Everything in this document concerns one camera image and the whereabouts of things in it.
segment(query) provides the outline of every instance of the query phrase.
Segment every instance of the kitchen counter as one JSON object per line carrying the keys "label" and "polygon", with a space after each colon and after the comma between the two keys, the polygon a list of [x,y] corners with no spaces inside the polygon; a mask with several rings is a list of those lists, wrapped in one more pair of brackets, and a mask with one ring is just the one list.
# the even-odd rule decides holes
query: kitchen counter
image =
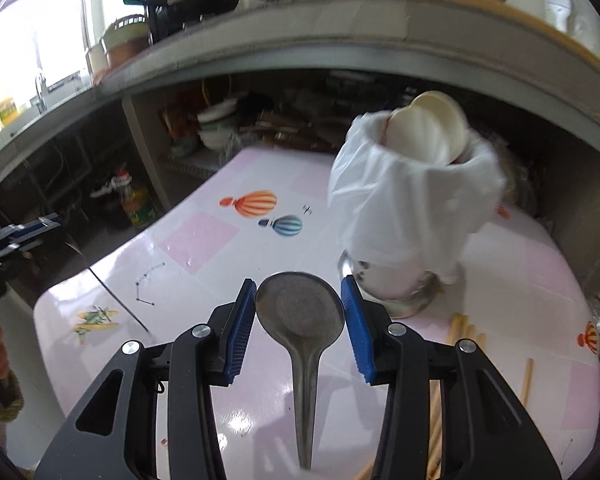
{"label": "kitchen counter", "polygon": [[393,73],[471,89],[545,118],[600,152],[599,60],[515,13],[473,0],[280,0],[225,14],[167,38],[28,124],[0,151],[0,181],[112,100],[283,68]]}
{"label": "kitchen counter", "polygon": [[[233,301],[245,278],[259,285],[273,273],[302,270],[340,290],[342,247],[326,205],[332,162],[326,155],[243,150],[160,221],[94,264],[93,272],[149,333],[88,270],[43,294],[34,320],[64,412],[123,343],[172,341]],[[249,198],[257,190],[267,195],[264,203]],[[235,203],[243,196],[249,203]],[[228,206],[225,197],[233,199]],[[249,216],[243,205],[258,215]],[[293,236],[272,224],[287,215],[301,220]],[[460,264],[459,282],[403,321],[443,342],[450,316],[467,314],[517,394],[533,358],[527,409],[568,478],[592,449],[600,408],[598,358],[591,336],[581,335],[590,312],[580,287],[544,228],[508,206],[469,237]],[[86,313],[101,319],[87,323]],[[257,318],[241,374],[231,387],[214,388],[212,397],[227,478],[350,480],[376,452],[386,389],[364,383],[345,329],[320,361],[310,473],[299,470],[296,458],[290,359]],[[157,416],[158,478],[166,479],[164,396]]]}

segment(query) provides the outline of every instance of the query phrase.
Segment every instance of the frying pan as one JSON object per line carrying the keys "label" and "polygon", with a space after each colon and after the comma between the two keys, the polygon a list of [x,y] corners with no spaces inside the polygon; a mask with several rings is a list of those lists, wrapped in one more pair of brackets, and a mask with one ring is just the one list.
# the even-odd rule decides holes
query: frying pan
{"label": "frying pan", "polygon": [[155,8],[155,23],[150,23],[154,43],[183,29],[186,23],[197,23],[203,18],[231,12],[239,0],[123,0],[125,5]]}

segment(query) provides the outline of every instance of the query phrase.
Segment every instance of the metal spoon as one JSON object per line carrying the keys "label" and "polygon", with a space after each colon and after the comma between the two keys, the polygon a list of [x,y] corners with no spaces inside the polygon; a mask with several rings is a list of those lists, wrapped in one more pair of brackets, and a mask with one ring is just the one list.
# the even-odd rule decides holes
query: metal spoon
{"label": "metal spoon", "polygon": [[258,288],[256,313],[264,330],[291,356],[298,459],[302,469],[311,469],[318,362],[342,332],[342,303],[317,276],[282,272]]}

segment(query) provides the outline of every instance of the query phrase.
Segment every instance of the plastic bottle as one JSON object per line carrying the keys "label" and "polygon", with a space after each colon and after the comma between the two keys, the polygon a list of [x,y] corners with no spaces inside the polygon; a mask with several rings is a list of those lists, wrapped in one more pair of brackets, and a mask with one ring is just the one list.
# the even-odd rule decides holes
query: plastic bottle
{"label": "plastic bottle", "polygon": [[156,219],[158,213],[147,187],[142,184],[132,186],[131,181],[131,175],[127,170],[119,170],[118,176],[113,179],[113,184],[120,193],[122,209],[125,210],[133,226],[144,228]]}

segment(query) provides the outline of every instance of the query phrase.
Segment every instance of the wooden chopstick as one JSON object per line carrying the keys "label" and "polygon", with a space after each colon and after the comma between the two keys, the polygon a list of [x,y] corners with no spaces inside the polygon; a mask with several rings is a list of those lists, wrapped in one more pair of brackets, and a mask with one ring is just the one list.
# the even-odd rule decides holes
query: wooden chopstick
{"label": "wooden chopstick", "polygon": [[478,337],[475,339],[475,342],[478,343],[480,350],[484,352],[484,349],[487,346],[487,335],[486,334],[478,334]]}
{"label": "wooden chopstick", "polygon": [[[475,326],[467,323],[469,318],[464,314],[453,314],[449,332],[446,336],[448,345],[455,345],[459,339],[475,334]],[[429,459],[427,461],[427,476],[435,473],[442,456],[442,402],[440,397],[440,382],[436,386],[430,403],[429,415]]]}
{"label": "wooden chopstick", "polygon": [[373,457],[364,466],[362,471],[360,471],[360,473],[358,473],[358,475],[356,476],[356,478],[354,480],[369,480],[371,478],[371,473],[373,472],[375,462],[376,462],[376,457]]}
{"label": "wooden chopstick", "polygon": [[534,360],[530,357],[526,360],[525,365],[525,378],[522,381],[522,393],[520,395],[520,402],[526,408],[526,404],[529,400],[529,391],[531,390],[531,379],[534,374]]}

